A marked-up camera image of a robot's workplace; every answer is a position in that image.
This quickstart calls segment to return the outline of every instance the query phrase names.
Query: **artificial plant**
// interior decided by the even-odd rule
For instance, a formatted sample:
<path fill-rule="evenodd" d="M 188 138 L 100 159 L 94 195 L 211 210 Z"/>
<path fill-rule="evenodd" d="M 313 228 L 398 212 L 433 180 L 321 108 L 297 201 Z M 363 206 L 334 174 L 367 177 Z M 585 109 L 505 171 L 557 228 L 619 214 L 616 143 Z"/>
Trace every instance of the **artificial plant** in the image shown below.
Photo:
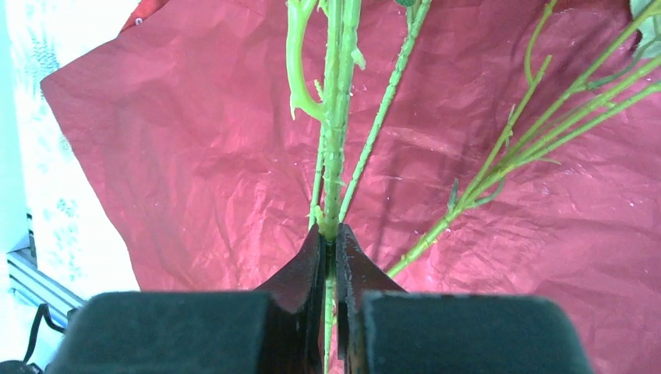
<path fill-rule="evenodd" d="M 374 118 L 366 145 L 349 182 L 344 198 L 341 198 L 344 168 L 344 144 L 348 123 L 350 87 L 354 68 L 366 68 L 366 61 L 358 49 L 358 25 L 360 0 L 288 0 L 287 72 L 291 89 L 291 110 L 295 119 L 296 109 L 320 122 L 319 148 L 316 160 L 313 194 L 310 202 L 309 224 L 318 223 L 320 233 L 329 243 L 327 261 L 325 327 L 326 342 L 324 368 L 327 370 L 330 336 L 334 321 L 334 250 L 333 243 L 338 224 L 346 216 L 360 176 L 369 159 L 387 110 L 394 99 L 401 74 L 404 72 L 432 0 L 398 0 L 406 7 L 408 35 L 395 62 L 389 84 Z M 521 114 L 536 92 L 548 69 L 552 56 L 546 56 L 541 66 L 532 66 L 535 43 L 546 21 L 553 13 L 557 0 L 546 5 L 537 27 L 525 50 L 525 78 L 528 84 L 523 98 L 510 112 L 500 137 L 493 145 L 477 175 L 462 189 L 455 179 L 447 203 L 447 212 L 431 230 L 402 256 L 387 274 L 394 277 L 408 264 L 418 259 L 440 234 L 466 210 L 475 209 L 493 200 L 502 191 L 505 179 L 513 170 L 535 161 L 551 161 L 545 156 L 594 128 L 608 118 L 629 108 L 643 98 L 661 91 L 661 82 L 650 82 L 638 92 L 630 93 L 633 83 L 661 65 L 661 0 L 631 0 L 633 21 L 609 47 L 530 125 L 518 139 L 512 139 L 513 128 L 521 125 Z M 327 53 L 323 83 L 315 81 L 319 101 L 313 99 L 307 89 L 302 70 L 302 42 L 312 11 L 320 9 L 326 15 Z M 628 39 L 640 30 L 642 42 L 634 53 L 631 64 L 621 72 L 602 79 L 593 79 L 594 73 Z M 582 104 L 566 108 L 567 100 L 576 94 L 591 91 L 592 96 Z M 323 209 L 320 207 L 323 179 Z"/>

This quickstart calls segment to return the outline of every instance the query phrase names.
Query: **patterned tablecloth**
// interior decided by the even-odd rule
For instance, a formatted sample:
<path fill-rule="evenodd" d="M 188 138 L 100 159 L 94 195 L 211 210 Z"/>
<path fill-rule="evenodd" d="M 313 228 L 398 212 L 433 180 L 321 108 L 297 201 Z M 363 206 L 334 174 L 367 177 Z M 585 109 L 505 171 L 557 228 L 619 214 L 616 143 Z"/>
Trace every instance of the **patterned tablecloth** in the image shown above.
<path fill-rule="evenodd" d="M 139 0 L 7 1 L 28 209 L 41 271 L 82 298 L 138 289 L 126 244 L 46 103 L 39 82 L 115 38 Z"/>

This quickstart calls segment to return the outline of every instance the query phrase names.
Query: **crumpled red paper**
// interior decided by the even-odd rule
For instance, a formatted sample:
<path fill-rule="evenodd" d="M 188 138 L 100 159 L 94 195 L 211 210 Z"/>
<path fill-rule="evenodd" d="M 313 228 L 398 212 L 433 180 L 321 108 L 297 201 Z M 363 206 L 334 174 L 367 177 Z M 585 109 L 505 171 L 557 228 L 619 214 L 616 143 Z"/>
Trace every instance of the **crumpled red paper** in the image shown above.
<path fill-rule="evenodd" d="M 465 186 L 484 160 L 522 96 L 543 3 L 433 2 L 346 219 L 383 268 L 441 217 L 454 178 Z M 152 10 L 132 15 L 144 22 L 130 18 L 43 91 L 143 290 L 254 288 L 306 235 L 316 160 L 319 126 L 289 114 L 285 1 L 162 5 L 144 1 Z M 553 54 L 552 66 L 524 123 L 629 19 L 625 0 L 560 1 L 534 52 L 537 66 Z M 310 87 L 322 77 L 324 22 L 313 15 L 306 35 Z M 364 1 L 367 69 L 355 74 L 345 181 L 405 33 L 403 8 Z M 626 65 L 633 43 L 601 74 Z M 575 322 L 597 372 L 657 372 L 660 118 L 657 94 L 554 152 L 562 165 L 515 172 L 396 280 L 410 291 L 546 296 Z"/>

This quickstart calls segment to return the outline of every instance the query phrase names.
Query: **black cable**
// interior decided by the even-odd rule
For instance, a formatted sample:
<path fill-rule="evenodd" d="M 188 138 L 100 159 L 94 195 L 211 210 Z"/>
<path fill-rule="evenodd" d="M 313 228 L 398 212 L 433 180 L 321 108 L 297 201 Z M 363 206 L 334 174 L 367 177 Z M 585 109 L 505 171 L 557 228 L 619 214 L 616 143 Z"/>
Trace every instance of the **black cable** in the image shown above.
<path fill-rule="evenodd" d="M 37 314 L 34 316 L 34 320 L 32 321 L 32 328 L 30 329 L 30 339 L 27 342 L 27 352 L 25 353 L 25 358 L 23 359 L 23 363 L 27 363 L 28 360 L 30 360 L 30 357 L 32 357 L 32 354 L 34 353 L 34 348 L 37 346 L 37 334 L 39 333 L 41 318 L 44 318 L 48 327 L 52 328 L 53 330 L 59 333 L 65 332 L 65 329 L 63 327 L 60 327 L 53 322 L 53 319 L 51 318 L 51 312 L 48 309 L 48 304 L 46 303 L 40 304 L 39 307 L 37 308 Z"/>

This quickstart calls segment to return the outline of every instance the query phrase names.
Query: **red sheet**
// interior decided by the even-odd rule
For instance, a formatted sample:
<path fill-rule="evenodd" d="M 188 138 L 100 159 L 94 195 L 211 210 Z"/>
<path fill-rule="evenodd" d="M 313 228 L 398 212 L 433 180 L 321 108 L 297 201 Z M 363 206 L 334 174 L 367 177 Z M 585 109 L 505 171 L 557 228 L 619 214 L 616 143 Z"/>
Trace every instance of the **red sheet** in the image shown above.
<path fill-rule="evenodd" d="M 345 181 L 406 32 L 394 2 L 364 3 L 368 65 L 355 74 Z M 432 4 L 346 220 L 382 267 L 441 216 L 453 179 L 465 186 L 483 161 L 525 88 L 522 52 L 542 4 Z M 285 1 L 161 5 L 143 2 L 151 10 L 132 16 L 142 24 L 129 19 L 116 40 L 42 87 L 143 290 L 253 288 L 306 234 L 316 159 L 318 125 L 289 114 Z M 555 57 L 528 122 L 629 18 L 625 0 L 560 2 L 535 49 Z M 310 82 L 321 78 L 324 27 L 315 14 Z M 621 48 L 603 74 L 630 56 Z M 599 373 L 658 372 L 660 118 L 657 94 L 559 149 L 562 165 L 514 173 L 397 281 L 410 291 L 552 298 Z"/>

